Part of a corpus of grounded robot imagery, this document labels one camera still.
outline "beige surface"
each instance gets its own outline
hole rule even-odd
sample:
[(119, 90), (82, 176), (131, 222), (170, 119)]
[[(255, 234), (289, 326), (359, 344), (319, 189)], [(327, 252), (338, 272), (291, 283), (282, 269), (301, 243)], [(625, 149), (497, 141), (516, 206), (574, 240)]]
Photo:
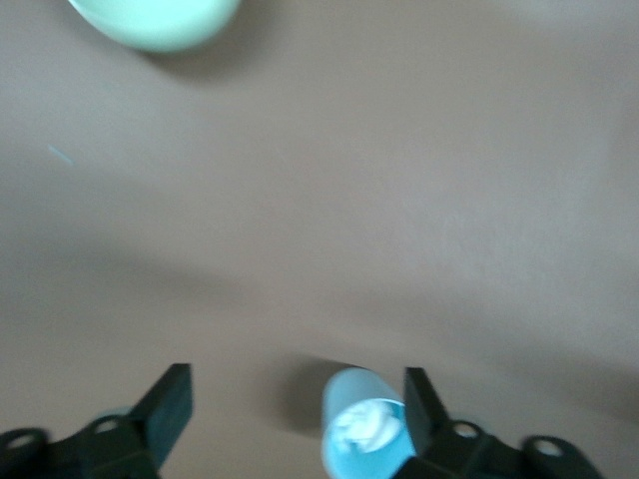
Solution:
[(159, 59), (0, 2), (0, 429), (62, 438), (191, 361), (164, 477), (321, 478), (321, 361), (419, 365), (508, 442), (635, 479), (638, 25), (247, 0)]

